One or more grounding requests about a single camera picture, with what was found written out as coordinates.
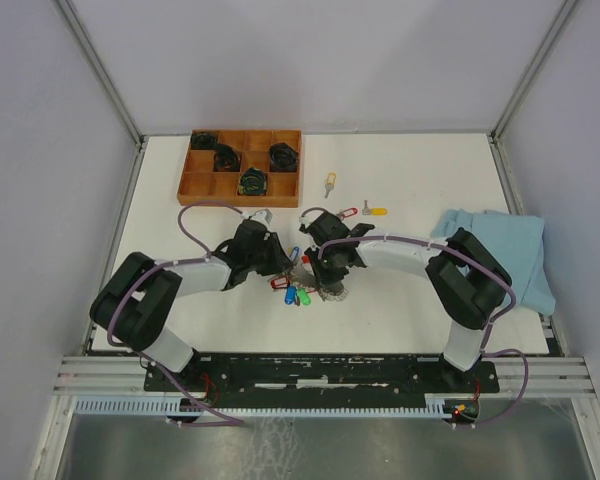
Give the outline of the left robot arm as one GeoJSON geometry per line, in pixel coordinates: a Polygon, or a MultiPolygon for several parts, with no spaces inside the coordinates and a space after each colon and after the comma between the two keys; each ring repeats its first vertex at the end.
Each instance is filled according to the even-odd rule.
{"type": "Polygon", "coordinates": [[[141,252],[129,254],[96,296],[89,317],[124,347],[165,367],[178,389],[189,390],[201,378],[200,354],[167,326],[176,301],[231,290],[252,272],[269,277],[292,267],[278,235],[246,219],[204,258],[158,262],[141,252]]]}

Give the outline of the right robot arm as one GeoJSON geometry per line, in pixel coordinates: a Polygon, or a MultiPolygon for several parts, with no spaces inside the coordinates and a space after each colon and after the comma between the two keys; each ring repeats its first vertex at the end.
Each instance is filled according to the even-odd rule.
{"type": "Polygon", "coordinates": [[[464,229],[448,238],[422,239],[367,223],[349,228],[339,216],[316,210],[320,215],[313,220],[300,216],[300,231],[313,242],[306,255],[317,286],[340,285],[352,268],[390,269],[429,280],[451,319],[440,382],[452,391],[471,384],[493,324],[517,303],[506,269],[464,229]]]}

